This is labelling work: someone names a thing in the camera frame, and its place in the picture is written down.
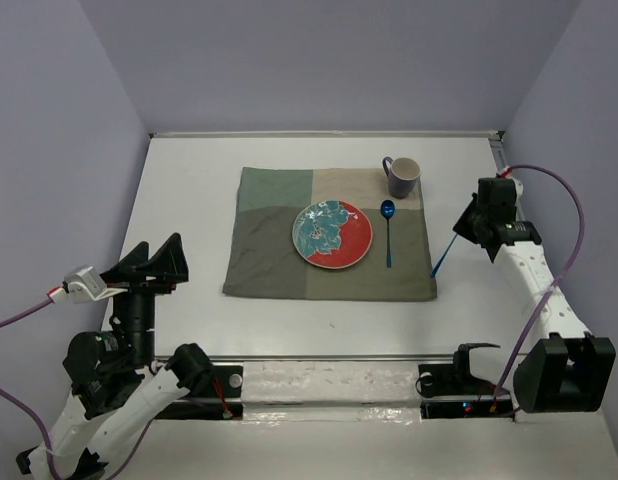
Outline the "green patchwork cloth placemat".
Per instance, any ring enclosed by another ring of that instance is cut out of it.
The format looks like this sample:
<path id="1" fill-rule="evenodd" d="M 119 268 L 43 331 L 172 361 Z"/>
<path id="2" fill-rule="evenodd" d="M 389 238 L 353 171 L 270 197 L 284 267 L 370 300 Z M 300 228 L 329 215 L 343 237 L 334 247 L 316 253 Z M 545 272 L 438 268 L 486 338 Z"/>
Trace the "green patchwork cloth placemat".
<path id="1" fill-rule="evenodd" d="M 237 191 L 231 253 L 223 292 L 243 298 L 316 301 L 427 302 L 437 297 L 419 189 L 395 202 L 392 267 L 386 266 L 389 199 L 380 168 L 275 170 L 246 167 Z M 291 230 L 306 207 L 327 200 L 350 203 L 371 222 L 367 255 L 341 270 L 310 265 L 295 250 Z"/>

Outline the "red floral plate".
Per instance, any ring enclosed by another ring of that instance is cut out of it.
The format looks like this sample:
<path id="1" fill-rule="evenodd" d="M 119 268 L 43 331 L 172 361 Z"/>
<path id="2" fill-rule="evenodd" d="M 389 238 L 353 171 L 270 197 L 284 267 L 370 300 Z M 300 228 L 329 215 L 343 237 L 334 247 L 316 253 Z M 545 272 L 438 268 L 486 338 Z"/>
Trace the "red floral plate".
<path id="1" fill-rule="evenodd" d="M 367 255 L 373 229 L 359 208 L 344 201 L 327 200 L 314 203 L 297 215 L 291 238 L 297 253 L 310 265 L 341 270 Z"/>

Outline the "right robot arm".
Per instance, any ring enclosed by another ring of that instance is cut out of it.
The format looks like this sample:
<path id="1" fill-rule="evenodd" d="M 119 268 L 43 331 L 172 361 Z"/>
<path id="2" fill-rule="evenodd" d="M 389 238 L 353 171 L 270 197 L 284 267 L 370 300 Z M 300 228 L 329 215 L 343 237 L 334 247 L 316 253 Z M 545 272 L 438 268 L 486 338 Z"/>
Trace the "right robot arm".
<path id="1" fill-rule="evenodd" d="M 595 412 L 616 358 L 608 338 L 578 318 L 552 274 L 541 237 L 517 217 L 519 184 L 481 178 L 453 230 L 483 248 L 518 296 L 527 322 L 511 353 L 495 344 L 462 344 L 449 368 L 451 384 L 471 392 L 484 381 L 495 396 L 510 394 L 526 413 Z"/>

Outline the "blue metallic spoon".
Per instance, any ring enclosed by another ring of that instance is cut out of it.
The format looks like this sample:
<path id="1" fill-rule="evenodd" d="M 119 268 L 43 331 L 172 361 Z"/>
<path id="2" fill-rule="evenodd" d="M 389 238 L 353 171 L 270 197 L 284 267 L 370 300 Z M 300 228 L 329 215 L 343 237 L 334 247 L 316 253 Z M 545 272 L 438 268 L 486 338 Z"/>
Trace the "blue metallic spoon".
<path id="1" fill-rule="evenodd" d="M 390 221 L 395 214 L 395 204 L 392 200 L 386 199 L 380 205 L 380 213 L 386 222 L 386 266 L 392 267 L 391 250 L 391 224 Z"/>

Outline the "blue plastic fork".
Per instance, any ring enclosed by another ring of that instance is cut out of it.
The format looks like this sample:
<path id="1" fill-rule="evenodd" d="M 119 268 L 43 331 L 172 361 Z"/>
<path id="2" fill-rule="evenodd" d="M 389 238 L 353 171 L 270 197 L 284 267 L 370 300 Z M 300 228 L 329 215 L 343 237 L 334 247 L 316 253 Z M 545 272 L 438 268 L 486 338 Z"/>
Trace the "blue plastic fork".
<path id="1" fill-rule="evenodd" d="M 449 241 L 447 247 L 445 248 L 444 252 L 440 255 L 440 258 L 438 259 L 438 261 L 436 262 L 436 264 L 433 266 L 432 270 L 430 271 L 430 278 L 434 279 L 436 278 L 442 264 L 444 263 L 445 259 L 447 258 L 451 248 L 453 247 L 456 239 L 458 238 L 458 234 L 454 234 L 453 237 L 451 238 L 451 240 Z"/>

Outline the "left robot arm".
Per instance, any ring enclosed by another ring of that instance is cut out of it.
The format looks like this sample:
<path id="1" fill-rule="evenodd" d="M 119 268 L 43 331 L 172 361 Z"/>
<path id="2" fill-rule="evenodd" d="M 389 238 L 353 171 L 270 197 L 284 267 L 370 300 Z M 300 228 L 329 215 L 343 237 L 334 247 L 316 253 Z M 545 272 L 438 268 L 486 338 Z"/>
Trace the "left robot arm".
<path id="1" fill-rule="evenodd" d="M 152 378 L 155 300 L 189 279 L 180 234 L 155 253 L 142 241 L 109 270 L 80 267 L 49 292 L 52 302 L 112 300 L 110 327 L 75 335 L 63 367 L 71 380 L 65 407 L 42 443 L 16 463 L 34 479 L 99 479 L 113 451 L 172 402 L 204 392 L 214 367 L 195 343 L 179 346 Z"/>

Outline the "purple ceramic mug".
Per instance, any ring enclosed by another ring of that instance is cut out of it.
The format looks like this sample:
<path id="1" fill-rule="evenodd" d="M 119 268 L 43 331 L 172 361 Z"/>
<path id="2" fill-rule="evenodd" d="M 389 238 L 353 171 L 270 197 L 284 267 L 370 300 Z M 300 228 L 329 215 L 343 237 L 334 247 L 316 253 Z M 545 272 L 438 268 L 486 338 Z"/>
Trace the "purple ceramic mug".
<path id="1" fill-rule="evenodd" d="M 406 198 L 415 188 L 420 179 L 421 168 L 411 158 L 385 157 L 382 168 L 388 181 L 388 191 L 397 199 Z"/>

